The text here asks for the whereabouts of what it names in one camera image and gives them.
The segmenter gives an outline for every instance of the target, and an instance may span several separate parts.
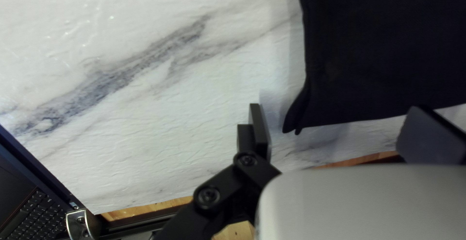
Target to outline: wooden table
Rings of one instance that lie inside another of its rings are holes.
[[[331,168],[341,166],[356,166],[361,164],[376,164],[376,163],[398,163],[402,162],[402,158],[396,151],[381,152],[363,157],[353,158],[346,161],[332,163],[324,166],[313,167],[315,169]],[[181,197],[161,203],[130,207],[109,213],[101,214],[109,222],[126,219],[137,215],[151,214],[157,216],[164,211],[174,210],[183,207],[192,201],[192,196]],[[254,239],[254,227],[248,222],[240,222],[231,224],[225,227],[221,232],[212,237],[213,240],[252,240]]]

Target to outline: gray marble vein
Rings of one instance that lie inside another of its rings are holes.
[[[163,39],[152,43],[146,50],[130,58],[110,65],[114,69],[96,71],[87,80],[74,90],[54,98],[37,107],[26,121],[17,123],[11,130],[21,141],[27,143],[40,135],[46,135],[57,128],[69,123],[74,116],[85,113],[86,110],[96,106],[110,94],[128,86],[137,76],[147,70],[154,70],[172,58],[166,78],[157,84],[157,92],[177,83],[183,70],[189,65],[210,59],[220,53],[233,52],[250,41],[262,37],[267,32],[288,22],[291,17],[284,17],[266,30],[252,37],[243,39],[229,39],[214,43],[197,43],[205,36],[207,23],[218,16],[228,14],[230,11],[218,10],[201,16],[192,24],[180,28]]]

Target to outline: wooden surface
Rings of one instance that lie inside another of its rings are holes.
[[[192,196],[186,196],[186,197],[176,198],[176,199],[172,199],[172,200],[161,202],[161,203],[150,204],[150,205],[141,206],[141,207],[130,207],[130,208],[125,208],[125,209],[121,209],[121,210],[117,210],[113,212],[103,213],[102,216],[108,222],[112,222],[115,220],[129,218],[129,217],[133,217],[133,216],[143,214],[143,213],[151,213],[151,212],[159,211],[159,210],[169,208],[169,207],[177,207],[180,205],[185,205],[185,204],[188,204],[190,201],[192,201]]]
[[[315,166],[313,168],[320,169],[320,168],[329,168],[329,167],[356,166],[356,165],[361,165],[361,164],[367,164],[367,163],[374,162],[377,160],[395,157],[398,155],[399,154],[396,151],[387,151],[387,152],[381,152],[381,153],[361,156],[361,157],[349,159],[346,161],[331,163],[331,164],[324,165],[324,166]]]
[[[353,158],[346,161],[341,161],[337,163],[331,163],[324,166],[316,166],[313,167],[315,169],[321,168],[330,168],[330,167],[341,167],[341,166],[356,166],[361,164],[368,164],[368,163],[378,163],[392,161],[393,159],[396,161],[397,157],[399,157],[396,151],[388,151],[388,152],[381,152],[371,155],[366,155],[363,157]],[[192,201],[192,196],[181,197],[177,199],[173,199],[170,201],[165,201],[161,203],[146,205],[142,207],[130,207],[126,209],[121,209],[109,213],[103,213],[102,216],[107,219],[108,221],[115,221],[118,219],[129,218],[132,216],[150,213],[159,211],[169,207],[176,207],[180,205],[184,205]],[[252,240],[254,239],[254,227],[248,222],[244,221],[241,223],[231,224],[225,227],[222,231],[212,237],[212,240]]]

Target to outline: silver metal clip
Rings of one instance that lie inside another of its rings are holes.
[[[66,228],[71,240],[98,240],[101,223],[86,208],[66,213]]]

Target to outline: black metal bracket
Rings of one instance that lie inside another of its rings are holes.
[[[155,240],[209,240],[228,224],[254,224],[260,192],[280,171],[270,164],[270,135],[259,104],[250,105],[249,116],[249,124],[238,125],[233,164],[199,186]]]

